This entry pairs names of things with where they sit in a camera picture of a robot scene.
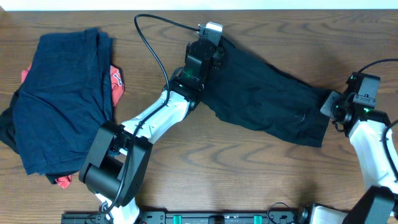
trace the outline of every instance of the pink fabric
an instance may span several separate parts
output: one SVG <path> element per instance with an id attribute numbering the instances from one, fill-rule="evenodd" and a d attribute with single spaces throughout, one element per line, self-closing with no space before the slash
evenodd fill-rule
<path id="1" fill-rule="evenodd" d="M 21 72 L 21 83 L 23 83 L 26 79 L 27 74 L 29 73 L 32 64 L 26 70 Z M 120 76 L 120 71 L 116 67 L 111 65 L 111 70 L 109 72 L 111 75 L 111 85 L 112 85 L 112 104 L 116 106 L 119 102 L 120 98 L 124 93 L 124 83 Z M 67 188 L 72 182 L 72 175 L 68 175 L 66 177 L 59 177 L 55 180 L 55 182 L 61 186 L 63 189 Z"/>

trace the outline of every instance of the wooden table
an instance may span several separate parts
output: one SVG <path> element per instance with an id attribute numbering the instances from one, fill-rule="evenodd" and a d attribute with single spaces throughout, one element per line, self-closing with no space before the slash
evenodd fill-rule
<path id="1" fill-rule="evenodd" d="M 131 119 L 160 94 L 164 78 L 138 36 L 138 12 L 9 12 L 0 23 L 0 110 L 21 84 L 21 70 L 39 37 L 100 27 L 114 37 L 113 63 L 126 92 L 118 122 Z M 313 85 L 343 91 L 352 71 L 398 57 L 397 11 L 155 11 L 189 26 L 224 25 L 239 48 Z M 183 65 L 196 33 L 139 19 L 169 74 Z M 381 77 L 377 108 L 398 118 L 398 63 L 367 70 Z M 66 211 L 93 211 L 99 201 L 73 176 L 66 190 L 30 175 L 19 156 L 0 144 L 0 223 L 59 223 Z M 349 140 L 329 126 L 322 148 L 296 146 L 263 132 L 221 122 L 200 104 L 153 148 L 139 205 L 175 210 L 266 210 L 274 202 L 298 207 L 318 202 L 351 208 L 363 195 L 358 158 Z"/>

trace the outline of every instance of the wire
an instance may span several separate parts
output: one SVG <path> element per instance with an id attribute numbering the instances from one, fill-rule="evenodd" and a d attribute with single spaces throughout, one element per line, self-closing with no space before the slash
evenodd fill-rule
<path id="1" fill-rule="evenodd" d="M 377 63 L 383 63 L 383 62 L 398 62 L 398 58 L 387 58 L 387 59 L 382 59 L 382 60 L 378 60 L 378 61 L 372 62 L 372 63 L 370 63 L 369 65 L 367 65 L 367 66 L 365 66 L 365 67 L 359 69 L 358 72 L 361 73 L 361 72 L 363 72 L 365 69 L 369 68 L 370 66 L 373 66 L 373 65 L 375 65 L 375 64 L 377 64 Z"/>
<path id="2" fill-rule="evenodd" d="M 152 47 L 149 45 L 149 43 L 148 43 L 148 41 L 146 40 L 146 38 L 144 37 L 144 34 L 142 34 L 142 32 L 141 32 L 141 30 L 140 30 L 140 28 L 139 28 L 139 26 L 138 26 L 138 22 L 137 22 L 137 18 L 138 18 L 138 17 L 150 17 L 150 18 L 153 18 L 153 19 L 158 19 L 158 20 L 161 20 L 161 21 L 164 21 L 164 22 L 168 22 L 168 23 L 170 23 L 170 24 L 173 24 L 173 25 L 178 26 L 178 27 L 181 27 L 181 28 L 185 28 L 185 29 L 193 30 L 193 31 L 199 31 L 199 29 L 196 29 L 196 28 L 193 28 L 193 27 L 189 27 L 189 26 L 185 26 L 185 25 L 176 23 L 176 22 L 174 22 L 174 21 L 170 21 L 170 20 L 165 19 L 165 18 L 163 18 L 163 17 L 155 16 L 155 15 L 150 15 L 150 14 L 137 14 L 137 15 L 134 17 L 134 25 L 135 25 L 135 27 L 136 27 L 136 29 L 137 29 L 137 32 L 138 32 L 139 36 L 141 37 L 142 41 L 145 43 L 145 45 L 147 46 L 147 48 L 149 49 L 149 51 L 152 53 L 152 55 L 153 55 L 154 58 L 156 59 L 157 63 L 159 64 L 160 69 L 161 69 L 162 72 L 163 72 L 163 75 L 164 75 L 164 78 L 165 78 L 165 81 L 166 81 L 167 96 L 166 96 L 165 101 L 164 101 L 159 107 L 157 107 L 154 111 L 152 111 L 152 112 L 151 112 L 150 114 L 148 114 L 145 118 L 143 118 L 141 121 L 138 122 L 138 125 L 137 125 L 137 127 L 135 128 L 135 130 L 134 130 L 134 132 L 133 132 L 133 134 L 132 134 L 132 143 L 131 143 L 131 147 L 129 147 L 129 149 L 127 149 L 126 160 L 124 161 L 124 169 L 123 169 L 123 173 L 122 173 L 120 185 L 119 185 L 119 187 L 118 187 L 118 191 L 117 191 L 117 193 L 116 193 L 116 196 L 115 196 L 114 200 L 112 201 L 112 204 L 111 204 L 105 211 L 100 211 L 100 212 L 99 212 L 100 214 L 109 215 L 109 213 L 111 212 L 112 208 L 117 204 L 117 202 L 118 202 L 118 200 L 119 200 L 119 197 L 120 197 L 120 195 L 121 195 L 121 192 L 123 191 L 124 184 L 125 184 L 125 182 L 126 182 L 127 170 L 128 170 L 128 167 L 129 167 L 130 160 L 133 159 L 133 158 L 132 158 L 132 157 L 133 157 L 133 155 L 132 155 L 132 150 L 133 150 L 133 147 L 134 147 L 134 143 L 135 143 L 135 140 L 136 140 L 136 136 L 137 136 L 138 130 L 140 130 L 140 128 L 142 128 L 142 125 L 144 125 L 144 123 L 145 123 L 151 116 L 153 116 L 154 114 L 156 114 L 160 109 L 162 109 L 165 105 L 167 105 L 167 102 L 169 102 L 169 98 L 170 98 L 169 78 L 168 78 L 168 76 L 167 76 L 167 72 L 166 72 L 166 70 L 165 70 L 165 68 L 164 68 L 164 66 L 163 66 L 163 64 L 162 64 L 162 62 L 160 61 L 160 59 L 158 58 L 158 56 L 156 55 L 156 53 L 154 52 L 154 50 L 152 49 Z"/>
<path id="3" fill-rule="evenodd" d="M 392 169 L 392 171 L 393 171 L 393 173 L 394 173 L 394 175 L 395 175 L 395 177 L 396 177 L 396 182 L 398 181 L 398 171 L 397 171 L 397 168 L 396 168 L 395 165 L 394 165 L 394 162 L 392 161 L 390 151 L 388 150 L 388 147 L 387 147 L 387 140 L 388 140 L 388 138 L 387 138 L 387 132 L 388 132 L 388 130 L 390 130 L 394 125 L 396 125 L 397 123 L 398 123 L 398 120 L 396 120 L 396 121 L 394 121 L 393 123 L 391 123 L 390 125 L 388 125 L 388 126 L 385 128 L 385 130 L 383 131 L 382 137 L 381 137 L 381 141 L 382 141 L 382 143 L 383 143 L 384 152 L 386 153 L 388 162 L 390 163 L 391 169 Z"/>
<path id="4" fill-rule="evenodd" d="M 268 211 L 267 211 L 267 218 L 268 218 L 269 221 L 271 221 L 273 224 L 278 224 L 278 223 L 276 223 L 276 222 L 274 221 L 274 218 L 271 218 L 271 217 L 269 216 L 269 212 L 272 210 L 272 208 L 274 208 L 275 205 L 285 205 L 285 206 L 290 210 L 290 212 L 293 213 L 293 215 L 294 215 L 294 216 L 293 216 L 293 221 L 288 222 L 288 223 L 286 223 L 286 224 L 293 224 L 293 223 L 296 222 L 297 216 L 296 216 L 296 214 L 293 212 L 293 209 L 291 209 L 288 205 L 286 205 L 286 204 L 283 203 L 283 202 L 276 202 L 275 204 L 271 205 L 271 207 L 268 209 Z"/>

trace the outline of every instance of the pile of cloth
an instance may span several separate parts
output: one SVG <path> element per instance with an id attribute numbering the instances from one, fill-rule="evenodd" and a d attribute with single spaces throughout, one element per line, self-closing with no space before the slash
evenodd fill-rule
<path id="1" fill-rule="evenodd" d="M 98 29 L 40 38 L 22 85 L 0 115 L 0 140 L 21 156 L 26 173 L 68 187 L 99 127 L 113 120 L 124 92 L 111 66 L 112 39 Z"/>
<path id="2" fill-rule="evenodd" d="M 212 69 L 202 102 L 220 120 L 265 131 L 283 141 L 321 147 L 330 93 L 237 49 Z M 83 165 L 99 127 L 113 120 L 124 91 L 111 65 L 112 39 L 98 29 L 40 38 L 22 85 L 0 115 L 0 140 L 21 156 L 27 175 L 46 175 L 65 188 Z"/>

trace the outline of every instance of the white wall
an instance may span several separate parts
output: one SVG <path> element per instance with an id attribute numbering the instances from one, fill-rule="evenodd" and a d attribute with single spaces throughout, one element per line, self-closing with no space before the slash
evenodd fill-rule
<path id="1" fill-rule="evenodd" d="M 6 11 L 398 9 L 398 0 L 0 0 Z"/>

